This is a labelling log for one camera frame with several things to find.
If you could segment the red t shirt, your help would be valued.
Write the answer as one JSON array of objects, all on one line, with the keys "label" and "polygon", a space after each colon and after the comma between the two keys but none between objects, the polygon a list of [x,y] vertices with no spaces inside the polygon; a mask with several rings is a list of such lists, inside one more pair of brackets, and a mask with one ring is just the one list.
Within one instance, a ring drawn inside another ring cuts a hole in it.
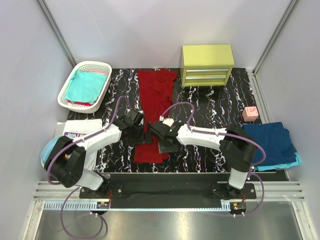
[{"label": "red t shirt", "polygon": [[[173,102],[174,81],[178,73],[166,68],[161,70],[137,71],[139,83],[139,100],[144,112],[144,131],[148,131],[148,123],[157,122],[162,113]],[[158,139],[152,137],[152,144],[144,143],[135,147],[134,162],[136,164],[161,164],[169,158],[168,153],[159,153]]]}]

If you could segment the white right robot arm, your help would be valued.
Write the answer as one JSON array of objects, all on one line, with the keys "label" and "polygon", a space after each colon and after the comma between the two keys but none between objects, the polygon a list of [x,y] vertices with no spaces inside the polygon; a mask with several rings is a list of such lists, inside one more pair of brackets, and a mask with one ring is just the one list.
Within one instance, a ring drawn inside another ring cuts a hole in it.
[{"label": "white right robot arm", "polygon": [[158,139],[159,151],[162,153],[174,152],[178,145],[193,145],[221,152],[230,172],[228,195],[236,199],[244,194],[258,147],[240,126],[204,128],[169,118],[155,122],[148,132]]}]

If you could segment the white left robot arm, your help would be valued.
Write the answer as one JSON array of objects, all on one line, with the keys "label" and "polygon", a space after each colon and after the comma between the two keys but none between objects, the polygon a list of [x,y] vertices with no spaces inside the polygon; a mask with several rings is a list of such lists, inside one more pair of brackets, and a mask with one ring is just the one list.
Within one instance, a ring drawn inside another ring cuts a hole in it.
[{"label": "white left robot arm", "polygon": [[83,187],[97,198],[108,193],[109,180],[85,166],[85,161],[101,148],[122,142],[125,145],[151,144],[152,137],[145,133],[144,112],[131,109],[111,125],[82,137],[66,135],[52,139],[41,152],[43,168],[65,188]]}]

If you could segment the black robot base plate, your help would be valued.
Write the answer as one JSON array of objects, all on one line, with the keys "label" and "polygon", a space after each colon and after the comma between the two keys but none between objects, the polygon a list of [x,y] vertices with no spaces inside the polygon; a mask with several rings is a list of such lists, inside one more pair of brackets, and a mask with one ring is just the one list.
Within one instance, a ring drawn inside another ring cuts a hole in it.
[{"label": "black robot base plate", "polygon": [[241,192],[228,193],[228,173],[112,173],[103,194],[84,188],[81,199],[111,197],[111,209],[173,210],[215,209],[221,201],[256,200],[252,183]]}]

